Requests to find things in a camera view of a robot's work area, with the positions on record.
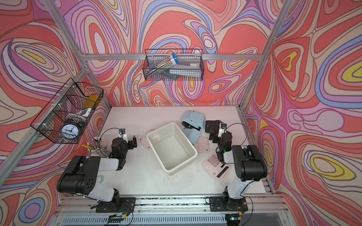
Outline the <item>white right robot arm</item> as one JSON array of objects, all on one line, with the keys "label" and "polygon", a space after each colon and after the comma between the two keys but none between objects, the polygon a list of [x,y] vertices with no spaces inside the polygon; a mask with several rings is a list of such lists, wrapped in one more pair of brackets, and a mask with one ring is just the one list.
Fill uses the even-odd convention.
[{"label": "white right robot arm", "polygon": [[267,177],[268,169],[263,156],[257,146],[233,145],[232,134],[226,132],[217,138],[218,150],[216,156],[225,170],[227,162],[225,154],[232,155],[235,174],[233,181],[225,187],[221,196],[209,197],[210,211],[237,211],[245,213],[248,205],[245,193],[254,182]]}]

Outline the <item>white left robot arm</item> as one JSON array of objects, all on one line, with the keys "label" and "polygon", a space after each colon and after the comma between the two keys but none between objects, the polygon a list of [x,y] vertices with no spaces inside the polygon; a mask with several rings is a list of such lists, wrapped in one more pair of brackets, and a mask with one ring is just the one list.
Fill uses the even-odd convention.
[{"label": "white left robot arm", "polygon": [[122,137],[113,139],[108,157],[75,156],[57,182],[57,191],[69,195],[81,195],[97,201],[92,206],[97,213],[133,213],[135,198],[121,198],[116,188],[101,182],[100,172],[121,171],[129,150],[138,146],[137,138],[126,141]]}]

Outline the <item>white plastic storage box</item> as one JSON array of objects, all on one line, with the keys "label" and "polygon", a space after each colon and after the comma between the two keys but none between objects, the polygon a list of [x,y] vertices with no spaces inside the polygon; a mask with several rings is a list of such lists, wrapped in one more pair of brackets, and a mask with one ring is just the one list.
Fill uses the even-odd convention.
[{"label": "white plastic storage box", "polygon": [[161,167],[168,174],[179,171],[198,156],[194,145],[175,122],[151,131],[146,138]]}]

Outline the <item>pink calculator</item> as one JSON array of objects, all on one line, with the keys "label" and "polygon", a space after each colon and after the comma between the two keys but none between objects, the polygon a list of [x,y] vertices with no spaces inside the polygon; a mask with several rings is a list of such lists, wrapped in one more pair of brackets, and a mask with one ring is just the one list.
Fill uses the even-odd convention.
[{"label": "pink calculator", "polygon": [[147,149],[147,150],[151,150],[151,146],[150,143],[147,140],[147,135],[151,132],[153,132],[154,129],[150,129],[148,130],[140,139],[139,142]]},{"label": "pink calculator", "polygon": [[199,137],[197,143],[194,145],[198,153],[209,153],[209,140],[207,137]]}]

